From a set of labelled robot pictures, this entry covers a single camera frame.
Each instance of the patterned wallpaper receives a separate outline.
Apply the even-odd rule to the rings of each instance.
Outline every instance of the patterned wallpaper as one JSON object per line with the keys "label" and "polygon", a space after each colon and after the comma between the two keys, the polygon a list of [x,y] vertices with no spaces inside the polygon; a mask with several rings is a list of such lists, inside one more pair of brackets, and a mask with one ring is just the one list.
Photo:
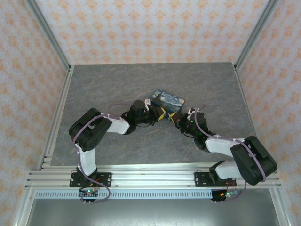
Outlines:
{"label": "patterned wallpaper", "polygon": [[260,140],[301,222],[301,4],[281,0],[240,71]]}
{"label": "patterned wallpaper", "polygon": [[268,0],[38,0],[71,64],[236,62]]}
{"label": "patterned wallpaper", "polygon": [[0,1],[0,225],[36,169],[65,70],[24,0]]}

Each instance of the gray stone surface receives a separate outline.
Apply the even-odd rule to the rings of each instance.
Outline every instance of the gray stone surface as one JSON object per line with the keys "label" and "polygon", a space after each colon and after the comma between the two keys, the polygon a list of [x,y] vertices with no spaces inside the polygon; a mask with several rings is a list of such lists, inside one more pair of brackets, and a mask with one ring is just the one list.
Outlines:
{"label": "gray stone surface", "polygon": [[[235,138],[253,134],[231,63],[76,65],[51,165],[77,165],[68,130],[91,107],[107,113],[113,103],[144,100],[157,89],[185,99],[182,112],[205,103],[203,112],[212,132]],[[115,106],[111,111],[121,115],[128,109]],[[95,152],[97,164],[220,160],[231,158],[197,149],[192,138],[166,119],[129,136],[107,133]]]}

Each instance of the black mounting plate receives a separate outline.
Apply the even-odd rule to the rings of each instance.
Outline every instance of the black mounting plate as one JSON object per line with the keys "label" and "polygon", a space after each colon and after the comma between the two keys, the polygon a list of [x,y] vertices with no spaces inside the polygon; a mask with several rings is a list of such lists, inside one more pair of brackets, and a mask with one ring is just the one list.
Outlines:
{"label": "black mounting plate", "polygon": [[[236,185],[236,180],[227,179],[227,181],[232,182]],[[194,182],[196,187],[226,187],[226,180],[217,180],[215,183],[210,179],[209,172],[195,172],[194,173]]]}
{"label": "black mounting plate", "polygon": [[[96,175],[96,178],[100,178],[98,182],[106,185],[107,187],[111,187],[111,181],[112,181],[112,173],[101,173],[98,172]],[[69,183],[69,187],[97,187],[97,184],[89,181],[88,183],[79,175],[78,172],[71,173],[71,179]]]}

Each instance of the metal bracket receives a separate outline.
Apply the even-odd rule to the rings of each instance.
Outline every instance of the metal bracket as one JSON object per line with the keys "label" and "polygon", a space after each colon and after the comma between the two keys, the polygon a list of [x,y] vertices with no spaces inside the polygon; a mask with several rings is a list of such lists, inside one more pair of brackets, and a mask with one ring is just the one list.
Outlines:
{"label": "metal bracket", "polygon": [[212,181],[212,179],[209,176],[209,172],[195,172],[194,173],[194,182],[196,184],[196,187],[232,187],[233,185],[227,184],[227,182],[232,182],[233,184],[236,184],[236,180],[233,179],[227,179],[227,180],[217,180]]}
{"label": "metal bracket", "polygon": [[[111,173],[101,173],[98,172],[96,175],[96,180],[107,187],[111,186],[112,174]],[[71,174],[71,179],[69,187],[97,187],[97,184],[87,184],[87,182],[79,175],[78,172],[73,172]]]}

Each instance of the orange floral wallpaper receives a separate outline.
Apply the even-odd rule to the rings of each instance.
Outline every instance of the orange floral wallpaper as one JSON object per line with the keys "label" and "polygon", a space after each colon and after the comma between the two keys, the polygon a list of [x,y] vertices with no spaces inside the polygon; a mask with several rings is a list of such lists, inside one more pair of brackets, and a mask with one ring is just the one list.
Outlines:
{"label": "orange floral wallpaper", "polygon": [[71,64],[236,62],[268,0],[38,0]]}
{"label": "orange floral wallpaper", "polygon": [[240,71],[261,141],[301,222],[301,4],[282,0]]}
{"label": "orange floral wallpaper", "polygon": [[24,0],[0,1],[0,225],[45,147],[65,70]]}

